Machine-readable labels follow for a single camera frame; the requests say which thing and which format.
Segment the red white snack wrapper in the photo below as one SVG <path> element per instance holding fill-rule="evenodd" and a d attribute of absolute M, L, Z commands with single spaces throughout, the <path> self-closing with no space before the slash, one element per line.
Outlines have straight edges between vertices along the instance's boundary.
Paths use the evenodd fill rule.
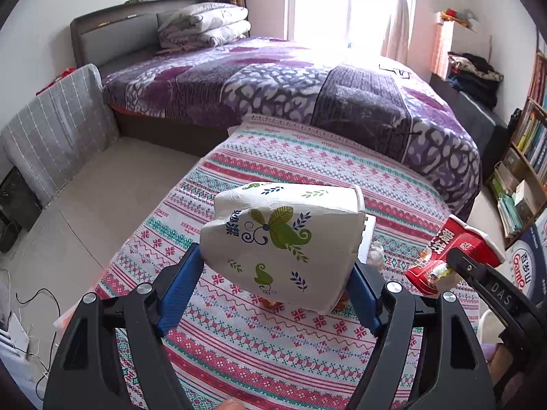
<path fill-rule="evenodd" d="M 438 297 L 462 280 L 460 273 L 465 270 L 460 265 L 465 260 L 496 269 L 505 262 L 505 256 L 487 233 L 450 215 L 405 271 L 405 277 L 421 294 Z"/>

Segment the white plastic trash bin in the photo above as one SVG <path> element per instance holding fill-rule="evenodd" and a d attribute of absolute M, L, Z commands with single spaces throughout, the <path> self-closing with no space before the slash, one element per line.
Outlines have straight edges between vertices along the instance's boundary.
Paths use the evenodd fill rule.
<path fill-rule="evenodd" d="M 502 343 L 500 334 L 504 331 L 504 324 L 491 311 L 485 311 L 478 321 L 478 341 L 481 344 Z"/>

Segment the upper blue Ganten box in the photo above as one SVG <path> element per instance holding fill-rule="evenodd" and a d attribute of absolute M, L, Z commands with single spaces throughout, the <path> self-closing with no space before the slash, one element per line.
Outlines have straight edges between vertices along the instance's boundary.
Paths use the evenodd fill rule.
<path fill-rule="evenodd" d="M 533 304 L 546 296 L 547 210 L 506 251 L 511 281 Z"/>

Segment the striped patterned table cloth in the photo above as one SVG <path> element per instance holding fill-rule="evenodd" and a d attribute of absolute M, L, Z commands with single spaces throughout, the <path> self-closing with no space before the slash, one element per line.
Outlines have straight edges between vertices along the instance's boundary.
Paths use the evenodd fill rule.
<path fill-rule="evenodd" d="M 80 300 L 47 409 L 473 408 L 469 258 L 502 257 L 414 171 L 248 115 Z"/>

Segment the black box on floor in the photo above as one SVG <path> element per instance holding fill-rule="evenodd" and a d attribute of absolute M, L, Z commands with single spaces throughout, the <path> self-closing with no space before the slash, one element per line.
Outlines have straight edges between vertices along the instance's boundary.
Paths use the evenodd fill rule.
<path fill-rule="evenodd" d="M 36 194 L 16 168 L 1 182 L 1 253 L 6 254 L 21 231 L 29 232 L 42 213 Z"/>

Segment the wooden bookshelf with books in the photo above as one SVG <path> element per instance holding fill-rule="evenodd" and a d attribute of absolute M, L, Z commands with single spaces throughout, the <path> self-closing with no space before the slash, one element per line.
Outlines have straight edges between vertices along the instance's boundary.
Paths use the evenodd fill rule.
<path fill-rule="evenodd" d="M 546 208 L 546 54 L 536 53 L 524 107 L 488 186 L 494 196 L 506 247 Z"/>

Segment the grey checked cushion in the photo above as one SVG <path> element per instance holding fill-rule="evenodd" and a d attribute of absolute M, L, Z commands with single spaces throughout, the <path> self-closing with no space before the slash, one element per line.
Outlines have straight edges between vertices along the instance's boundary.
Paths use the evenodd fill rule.
<path fill-rule="evenodd" d="M 119 136 L 99 70 L 88 64 L 22 107 L 1 129 L 1 145 L 46 206 Z"/>

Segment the purple patterned bed quilt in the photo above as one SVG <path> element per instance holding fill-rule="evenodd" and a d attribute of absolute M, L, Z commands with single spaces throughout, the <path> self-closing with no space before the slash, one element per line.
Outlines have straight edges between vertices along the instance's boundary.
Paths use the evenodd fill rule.
<path fill-rule="evenodd" d="M 405 69 L 405 80 L 378 68 Z M 273 38 L 159 54 L 142 51 L 99 69 L 116 113 L 193 127 L 203 144 L 248 114 L 324 129 L 423 176 L 458 218 L 482 181 L 478 147 L 449 105 L 389 58 L 338 60 Z"/>

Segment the pile of folded clothes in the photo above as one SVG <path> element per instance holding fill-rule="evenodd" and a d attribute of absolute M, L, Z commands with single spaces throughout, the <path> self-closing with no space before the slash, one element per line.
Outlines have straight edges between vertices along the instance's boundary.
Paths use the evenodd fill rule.
<path fill-rule="evenodd" d="M 448 60 L 446 81 L 449 85 L 493 110 L 498 103 L 497 92 L 504 81 L 504 75 L 497 72 L 482 56 L 449 52 Z"/>

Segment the black glasses on bed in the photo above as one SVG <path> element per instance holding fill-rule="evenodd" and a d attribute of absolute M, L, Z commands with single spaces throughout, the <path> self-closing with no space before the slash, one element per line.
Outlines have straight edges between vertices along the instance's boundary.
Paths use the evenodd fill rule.
<path fill-rule="evenodd" d="M 393 66 L 384 66 L 383 64 L 379 64 L 378 68 L 385 72 L 391 72 L 401 79 L 405 79 L 405 80 L 410 79 L 410 72 L 408 70 L 400 69 Z"/>

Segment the pink white curtain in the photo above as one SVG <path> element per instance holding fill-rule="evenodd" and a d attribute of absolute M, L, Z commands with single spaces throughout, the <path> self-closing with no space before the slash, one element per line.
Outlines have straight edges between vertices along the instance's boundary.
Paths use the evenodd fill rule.
<path fill-rule="evenodd" d="M 416 0 L 394 0 L 390 9 L 388 25 L 381 55 L 407 64 L 410 40 L 414 27 Z"/>

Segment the white storage box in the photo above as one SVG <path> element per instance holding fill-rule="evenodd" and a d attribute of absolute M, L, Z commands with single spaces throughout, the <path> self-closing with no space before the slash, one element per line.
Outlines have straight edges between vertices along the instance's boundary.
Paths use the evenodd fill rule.
<path fill-rule="evenodd" d="M 448 53 L 469 53 L 489 61 L 491 36 L 482 31 L 475 32 L 455 21 L 440 21 L 435 28 L 430 70 L 444 79 L 449 70 Z"/>

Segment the dark bed headboard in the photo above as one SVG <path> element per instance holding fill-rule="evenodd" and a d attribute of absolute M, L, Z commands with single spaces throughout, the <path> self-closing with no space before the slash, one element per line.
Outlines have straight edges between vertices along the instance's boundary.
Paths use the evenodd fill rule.
<path fill-rule="evenodd" d="M 70 27 L 75 63 L 102 67 L 134 53 L 159 50 L 159 26 L 172 13 L 209 0 L 131 0 L 75 18 Z"/>

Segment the folded grey floral duvet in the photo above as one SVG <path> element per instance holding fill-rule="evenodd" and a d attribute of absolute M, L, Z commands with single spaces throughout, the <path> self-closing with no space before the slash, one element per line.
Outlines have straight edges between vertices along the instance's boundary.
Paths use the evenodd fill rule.
<path fill-rule="evenodd" d="M 251 30 L 249 11 L 240 5 L 205 2 L 172 12 L 159 24 L 163 50 L 218 47 L 243 39 Z"/>

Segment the bright window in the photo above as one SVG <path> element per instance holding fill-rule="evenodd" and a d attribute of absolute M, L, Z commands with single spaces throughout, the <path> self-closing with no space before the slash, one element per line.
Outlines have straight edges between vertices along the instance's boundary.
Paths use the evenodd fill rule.
<path fill-rule="evenodd" d="M 288 0 L 288 39 L 319 48 L 378 55 L 396 0 Z"/>

